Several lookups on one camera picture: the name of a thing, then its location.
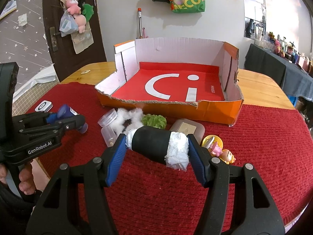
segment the human hand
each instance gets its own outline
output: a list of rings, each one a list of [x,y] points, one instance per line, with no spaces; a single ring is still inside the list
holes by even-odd
[[[0,164],[0,182],[4,185],[7,184],[5,181],[5,177],[7,176],[7,168]],[[34,183],[34,176],[32,175],[32,165],[30,162],[25,164],[25,167],[21,170],[19,174],[19,179],[21,183],[19,184],[19,188],[26,195],[33,194],[36,190],[36,186]]]

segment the metal rod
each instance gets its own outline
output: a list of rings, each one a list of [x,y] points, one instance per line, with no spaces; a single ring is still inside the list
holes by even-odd
[[[141,8],[138,8],[138,20],[139,20],[139,39],[142,39]]]

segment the star wallpaper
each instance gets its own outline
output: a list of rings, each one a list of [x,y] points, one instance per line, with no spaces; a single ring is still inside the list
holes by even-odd
[[[42,0],[15,0],[17,9],[0,20],[0,63],[19,66],[16,90],[42,69],[52,65],[46,41]],[[27,24],[18,17],[27,14]]]

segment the wooden table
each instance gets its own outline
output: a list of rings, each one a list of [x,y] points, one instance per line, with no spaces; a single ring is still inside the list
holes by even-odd
[[[90,70],[90,72],[81,74],[85,70]],[[79,82],[96,85],[115,70],[115,62],[92,63],[74,72],[61,83]],[[285,93],[270,77],[253,71],[239,69],[237,78],[245,98],[244,104],[294,109]]]

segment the small white device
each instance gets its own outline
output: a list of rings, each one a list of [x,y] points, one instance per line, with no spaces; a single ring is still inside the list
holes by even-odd
[[[53,107],[52,102],[43,100],[36,108],[35,111],[48,112]]]

